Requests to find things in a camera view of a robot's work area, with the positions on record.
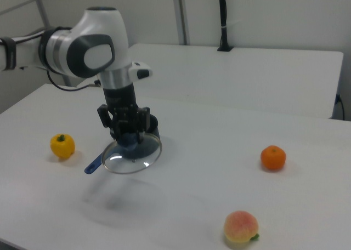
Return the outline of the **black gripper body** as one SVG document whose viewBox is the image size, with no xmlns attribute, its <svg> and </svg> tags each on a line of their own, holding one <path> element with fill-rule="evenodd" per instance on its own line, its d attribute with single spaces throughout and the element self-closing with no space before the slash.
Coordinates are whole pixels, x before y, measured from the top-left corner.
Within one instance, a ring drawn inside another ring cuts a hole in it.
<svg viewBox="0 0 351 250">
<path fill-rule="evenodd" d="M 137 103 L 133 83 L 119 89 L 103 89 L 110 116 L 120 124 L 121 134 L 135 134 Z"/>
</svg>

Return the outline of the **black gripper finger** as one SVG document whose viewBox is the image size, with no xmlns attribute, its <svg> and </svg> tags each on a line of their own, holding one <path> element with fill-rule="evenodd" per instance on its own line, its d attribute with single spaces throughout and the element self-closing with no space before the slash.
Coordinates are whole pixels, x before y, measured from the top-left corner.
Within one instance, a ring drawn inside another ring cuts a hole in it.
<svg viewBox="0 0 351 250">
<path fill-rule="evenodd" d="M 150 108 L 137 108 L 136 135 L 137 142 L 141 144 L 144 140 L 144 134 L 150 128 Z"/>
<path fill-rule="evenodd" d="M 121 138 L 120 124 L 115 116 L 111 117 L 108 106 L 102 104 L 97 109 L 98 115 L 104 128 L 108 128 L 114 141 L 119 142 Z"/>
</svg>

